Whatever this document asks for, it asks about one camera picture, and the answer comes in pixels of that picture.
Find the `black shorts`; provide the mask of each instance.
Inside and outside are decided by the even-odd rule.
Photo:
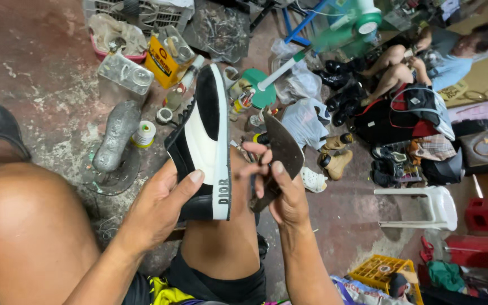
[[[261,263],[259,270],[239,280],[217,280],[188,266],[180,249],[170,266],[160,276],[168,281],[169,286],[192,295],[197,300],[218,301],[230,305],[260,305],[266,301],[265,267]],[[146,276],[137,273],[131,282],[123,305],[150,305],[150,282]]]

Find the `pink basket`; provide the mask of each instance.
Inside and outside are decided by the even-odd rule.
[[[95,51],[95,55],[100,61],[103,61],[105,57],[107,56],[107,52],[100,51],[96,46],[95,46],[95,41],[93,41],[93,34],[90,34],[90,39],[91,39],[91,46],[93,47],[93,50]],[[142,55],[126,55],[125,58],[132,60],[136,62],[137,64],[140,64],[143,62],[143,60],[146,58],[146,51],[142,53]]]

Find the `white plastic chair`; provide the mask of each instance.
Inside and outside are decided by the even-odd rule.
[[[393,228],[433,228],[437,230],[457,229],[457,210],[451,194],[443,186],[425,188],[375,189],[375,195],[426,195],[431,220],[420,221],[379,221],[381,227]]]

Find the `light blue shirt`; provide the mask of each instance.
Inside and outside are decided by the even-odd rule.
[[[432,90],[438,91],[452,86],[461,80],[472,67],[471,58],[458,58],[450,54],[451,49],[457,44],[460,35],[456,32],[442,28],[432,28],[431,48],[438,51],[443,64],[427,71],[428,78],[432,81]]]

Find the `hand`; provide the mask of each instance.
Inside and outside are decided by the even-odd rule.
[[[408,59],[408,66],[414,67],[417,71],[426,69],[423,60],[415,56],[412,56],[410,59]]]
[[[423,51],[432,43],[431,38],[422,38],[415,44],[415,52]]]
[[[177,171],[169,159],[140,190],[129,208],[115,242],[140,255],[161,244],[173,231],[182,206],[199,190],[202,170],[195,170],[177,184]]]
[[[272,217],[278,225],[298,227],[308,224],[310,222],[308,200],[306,199],[300,174],[291,180],[291,177],[280,161],[272,163],[272,170],[270,170],[268,163],[272,161],[272,150],[264,145],[244,142],[242,143],[242,148],[261,155],[260,163],[250,164],[238,172],[240,177],[248,177],[251,174],[256,174],[255,192],[258,198],[262,198],[265,194],[263,181],[264,176],[267,176],[269,172],[271,172],[274,180],[280,185],[282,191],[281,196],[272,201],[268,206]]]

